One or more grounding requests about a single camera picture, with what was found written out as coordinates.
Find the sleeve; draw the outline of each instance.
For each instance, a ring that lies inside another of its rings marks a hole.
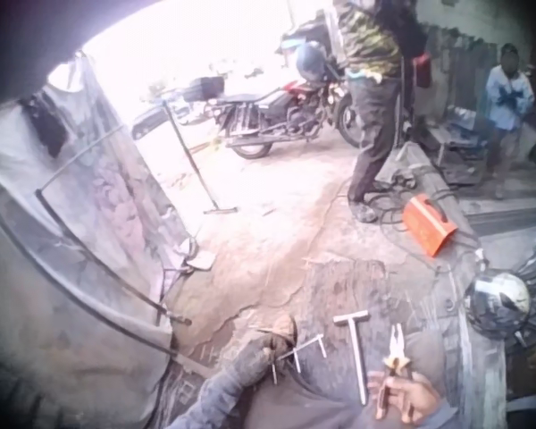
[[[516,108],[521,116],[527,114],[534,104],[534,91],[532,85],[526,76],[522,77],[522,98],[518,100]]]
[[[460,429],[456,408],[452,408],[447,400],[443,400],[439,408],[425,418],[418,427],[420,429]]]
[[[498,83],[496,69],[490,71],[489,79],[486,82],[486,93],[492,104],[498,103],[501,98],[500,84]]]
[[[197,402],[166,429],[218,429],[242,392],[239,383],[221,371],[203,384]]]

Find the motorcycle seat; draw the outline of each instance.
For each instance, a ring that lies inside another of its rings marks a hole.
[[[262,98],[265,94],[236,94],[234,96],[221,95],[217,101],[221,103],[254,103]]]

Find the man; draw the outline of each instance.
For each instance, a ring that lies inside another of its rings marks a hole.
[[[251,341],[234,362],[203,385],[197,403],[186,414],[178,417],[167,429],[220,428],[239,402],[243,391],[257,385],[266,375],[273,360],[290,347],[289,341],[272,333]],[[407,399],[414,407],[413,423],[417,427],[458,429],[456,410],[440,397],[424,376],[414,373],[414,379],[414,381],[398,377],[385,379],[384,373],[369,373],[368,387],[375,398],[380,386],[386,383],[390,388],[389,404],[397,408],[399,412],[404,407],[404,403],[407,403],[405,400]],[[302,427],[308,427],[308,422],[313,422],[314,419],[308,411],[302,411],[302,415],[306,416],[306,425]],[[354,427],[355,429],[360,426],[358,422],[351,419],[341,427]],[[268,424],[268,427],[279,429],[273,423]]]
[[[362,152],[348,190],[359,222],[377,214],[364,197],[385,187],[375,181],[396,137],[396,103],[401,64],[424,53],[426,36],[415,17],[413,0],[334,0],[348,68],[348,86],[362,123]]]
[[[518,64],[518,50],[510,43],[505,44],[500,50],[500,65],[490,71],[486,84],[489,119],[494,122],[487,174],[497,178],[497,199],[504,198],[506,175],[518,150],[522,118],[534,103],[530,82],[518,71]]]

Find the tarp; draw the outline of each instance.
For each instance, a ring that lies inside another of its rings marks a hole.
[[[29,386],[11,406],[31,408],[21,413],[35,427],[138,428],[168,357],[99,319],[168,348],[168,319],[122,283],[158,301],[180,276],[188,234],[88,59],[76,61],[84,89],[45,88],[70,133],[58,157],[19,105],[0,109],[0,368]]]

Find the pliers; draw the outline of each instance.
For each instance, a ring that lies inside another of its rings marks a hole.
[[[398,375],[400,377],[413,379],[409,364],[411,360],[405,356],[405,339],[403,338],[403,329],[401,324],[395,324],[391,326],[391,339],[389,341],[389,356],[383,359],[383,363],[387,367],[385,375],[392,377]],[[403,416],[402,420],[406,423],[413,421],[413,406],[406,403],[403,404]],[[389,387],[383,385],[380,387],[379,394],[377,396],[377,412],[375,418],[378,420],[383,419],[387,415],[387,409],[389,407]]]

